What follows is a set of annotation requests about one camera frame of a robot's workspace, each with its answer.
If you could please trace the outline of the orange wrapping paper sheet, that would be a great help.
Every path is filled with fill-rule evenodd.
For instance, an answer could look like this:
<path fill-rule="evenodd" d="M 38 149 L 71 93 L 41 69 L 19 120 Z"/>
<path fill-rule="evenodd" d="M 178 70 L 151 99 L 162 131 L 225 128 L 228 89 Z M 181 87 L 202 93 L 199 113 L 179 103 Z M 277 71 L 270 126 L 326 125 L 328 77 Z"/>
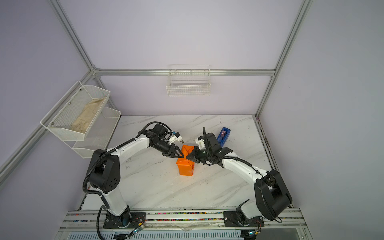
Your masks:
<path fill-rule="evenodd" d="M 187 156 L 192 153 L 195 147 L 183 145 L 181 152 L 184 155 L 182 158 L 178 158 L 177 166 L 179 174 L 181 176 L 192 177 L 195 169 L 195 163 L 187 159 Z"/>

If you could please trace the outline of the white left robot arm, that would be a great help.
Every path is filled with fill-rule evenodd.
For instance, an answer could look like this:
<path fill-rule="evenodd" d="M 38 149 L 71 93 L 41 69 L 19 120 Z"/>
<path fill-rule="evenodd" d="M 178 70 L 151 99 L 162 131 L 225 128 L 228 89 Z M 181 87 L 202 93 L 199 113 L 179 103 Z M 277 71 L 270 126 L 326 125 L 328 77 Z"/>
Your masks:
<path fill-rule="evenodd" d="M 125 215 L 129 211 L 129 207 L 119 189 L 121 161 L 129 159 L 148 147 L 158 150 L 167 158 L 184 157 L 178 146 L 168 143 L 156 135 L 132 138 L 108 151 L 96 150 L 83 181 L 83 192 L 98 195 L 111 215 L 116 217 Z"/>

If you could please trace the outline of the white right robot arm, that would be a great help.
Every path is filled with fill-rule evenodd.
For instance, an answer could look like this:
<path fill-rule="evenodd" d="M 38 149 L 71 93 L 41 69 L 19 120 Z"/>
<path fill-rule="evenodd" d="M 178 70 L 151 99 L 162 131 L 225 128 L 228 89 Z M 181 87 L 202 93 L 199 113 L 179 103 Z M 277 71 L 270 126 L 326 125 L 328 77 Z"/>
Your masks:
<path fill-rule="evenodd" d="M 256 167 L 241 159 L 229 148 L 215 152 L 212 148 L 194 147 L 192 152 L 186 154 L 185 157 L 197 164 L 219 165 L 253 186 L 254 199 L 244 201 L 236 210 L 237 219 L 241 225 L 246 225 L 247 222 L 256 217 L 263 217 L 278 223 L 282 222 L 279 215 L 293 200 L 278 171 L 267 171 Z"/>

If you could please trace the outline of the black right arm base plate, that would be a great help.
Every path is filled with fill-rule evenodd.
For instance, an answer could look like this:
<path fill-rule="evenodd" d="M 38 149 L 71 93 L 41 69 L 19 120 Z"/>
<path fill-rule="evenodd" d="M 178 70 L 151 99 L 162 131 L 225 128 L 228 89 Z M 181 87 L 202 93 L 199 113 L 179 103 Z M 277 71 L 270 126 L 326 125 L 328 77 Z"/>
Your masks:
<path fill-rule="evenodd" d="M 263 217 L 254 217 L 248 219 L 245 215 L 238 211 L 224 211 L 224 225 L 225 227 L 264 227 Z"/>

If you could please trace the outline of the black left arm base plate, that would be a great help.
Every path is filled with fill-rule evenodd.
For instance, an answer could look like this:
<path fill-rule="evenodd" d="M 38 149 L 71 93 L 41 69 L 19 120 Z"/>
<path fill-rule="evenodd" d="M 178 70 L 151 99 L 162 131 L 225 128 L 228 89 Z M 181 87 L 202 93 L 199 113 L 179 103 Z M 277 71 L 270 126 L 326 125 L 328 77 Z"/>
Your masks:
<path fill-rule="evenodd" d="M 136 229 L 144 224 L 147 214 L 145 212 L 129 212 L 117 217 L 107 212 L 103 224 L 104 229 Z"/>

